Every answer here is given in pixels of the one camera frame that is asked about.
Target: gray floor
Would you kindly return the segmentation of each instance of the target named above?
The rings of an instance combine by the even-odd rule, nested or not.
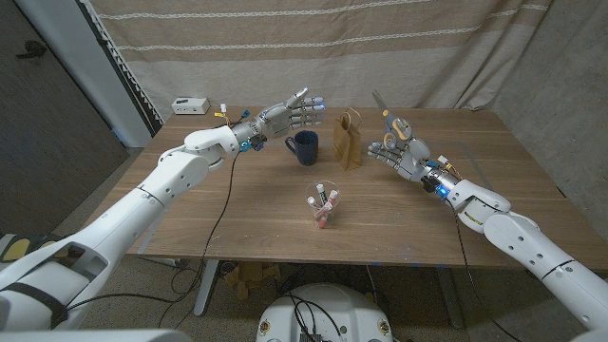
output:
[[[130,149],[131,157],[114,172],[73,214],[58,226],[56,234],[80,229],[141,149]],[[198,260],[189,267],[196,268]],[[281,264],[283,278],[301,268],[297,284],[316,281],[340,282],[358,291],[369,289],[362,266]],[[171,279],[178,270],[163,264],[127,256],[111,278],[104,293],[117,292],[175,298]],[[372,267],[376,286],[386,297],[381,302],[389,315],[394,336],[401,342],[411,341],[509,341],[488,319],[472,293],[465,270],[453,271],[454,280],[465,314],[467,328],[454,330],[448,325],[447,311],[433,269],[410,267]],[[568,341],[584,332],[581,324],[552,297],[542,284],[524,271],[474,270],[472,272],[483,303],[511,333],[523,341]],[[193,273],[176,277],[176,290],[192,281]],[[223,279],[217,283],[209,310],[204,317],[188,314],[194,305],[194,294],[174,305],[162,322],[174,328],[186,315],[179,329],[196,341],[253,341],[262,313],[276,297],[271,279],[251,291],[245,301],[236,299],[234,290]],[[95,304],[82,329],[155,328],[167,304],[138,298],[111,298]]]

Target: white stripe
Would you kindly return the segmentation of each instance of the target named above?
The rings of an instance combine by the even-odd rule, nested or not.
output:
[[[487,17],[496,18],[496,17],[500,17],[500,16],[513,15],[513,14],[517,13],[518,11],[520,11],[521,9],[547,11],[549,8],[547,6],[541,6],[541,5],[521,5],[517,9],[511,9],[511,10],[505,10],[502,12],[492,13],[492,14],[488,15]]]
[[[132,47],[132,46],[121,46],[118,49],[121,50],[136,50],[136,51],[148,51],[154,49],[173,49],[173,50],[215,50],[215,49],[253,49],[253,48],[326,48],[334,47],[348,43],[359,43],[369,42],[375,40],[386,40],[386,39],[399,39],[399,38],[411,38],[411,37],[425,37],[440,34],[455,34],[455,33],[466,33],[473,32],[479,29],[481,26],[474,28],[456,28],[456,29],[440,29],[427,32],[413,32],[413,33],[399,33],[399,34],[387,34],[381,36],[370,36],[370,37],[357,37],[350,39],[337,40],[327,43],[283,43],[283,44],[247,44],[247,45],[229,45],[229,46],[195,46],[195,47],[176,47],[176,46],[149,46],[149,47]]]
[[[338,9],[304,9],[304,10],[278,10],[263,12],[228,12],[228,13],[176,13],[176,14],[155,14],[155,13],[129,13],[121,15],[98,14],[102,19],[125,20],[133,18],[155,18],[155,19],[182,19],[182,18],[237,18],[237,17],[264,17],[264,16],[283,16],[283,15],[319,15],[333,14],[348,10],[361,10],[391,5],[415,4],[430,2],[435,0],[391,0],[380,1],[361,5],[345,6]]]

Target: striped fabric backdrop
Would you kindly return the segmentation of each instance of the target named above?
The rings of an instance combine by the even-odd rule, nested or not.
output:
[[[91,0],[163,115],[179,96],[272,105],[487,104],[550,0]]]

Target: wooden table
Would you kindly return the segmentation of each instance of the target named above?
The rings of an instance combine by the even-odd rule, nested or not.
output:
[[[243,109],[231,108],[229,116],[235,120]],[[341,169],[332,143],[333,122],[341,111],[328,110],[326,121],[313,127],[319,135],[319,156],[312,166],[300,165],[283,139],[266,142],[259,152],[250,150],[238,156],[230,202],[206,252],[205,242],[226,200],[231,161],[178,199],[149,244],[142,248],[143,236],[129,253],[214,260],[464,266],[449,207],[425,192],[420,183],[402,179],[394,169],[367,156],[367,146],[379,141],[384,132],[384,117],[377,108],[359,111],[363,116],[361,167],[347,172]],[[513,211],[535,220],[568,254],[590,269],[608,270],[606,243],[495,113],[392,111],[407,119],[416,137],[427,142],[433,159],[440,154],[448,157],[465,179],[505,196]],[[171,117],[91,218],[138,185],[154,169],[161,152],[183,144],[188,133],[216,126],[221,120],[210,114]],[[341,191],[331,229],[314,227],[305,201],[306,186],[318,180],[333,181]],[[483,235],[463,224],[461,231],[471,266],[521,267]]]

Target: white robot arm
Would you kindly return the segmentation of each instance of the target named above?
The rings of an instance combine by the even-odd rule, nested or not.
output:
[[[373,142],[368,154],[395,168],[403,178],[421,182],[429,193],[439,195],[462,223],[518,260],[589,330],[605,329],[608,283],[566,254],[532,219],[510,211],[507,199],[461,180],[460,175],[449,171],[450,165],[443,167],[431,161],[430,151],[413,137],[409,124],[393,116],[377,93],[374,98],[384,109],[387,129],[383,142]]]
[[[76,329],[90,304],[70,309],[101,291],[128,248],[177,197],[217,170],[224,155],[259,150],[267,137],[321,124],[322,98],[304,98],[308,88],[288,101],[263,109],[250,122],[205,129],[188,135],[184,145],[164,152],[158,166],[135,189],[80,232],[33,252],[0,272],[0,330]],[[53,260],[70,248],[82,256],[71,265]]]

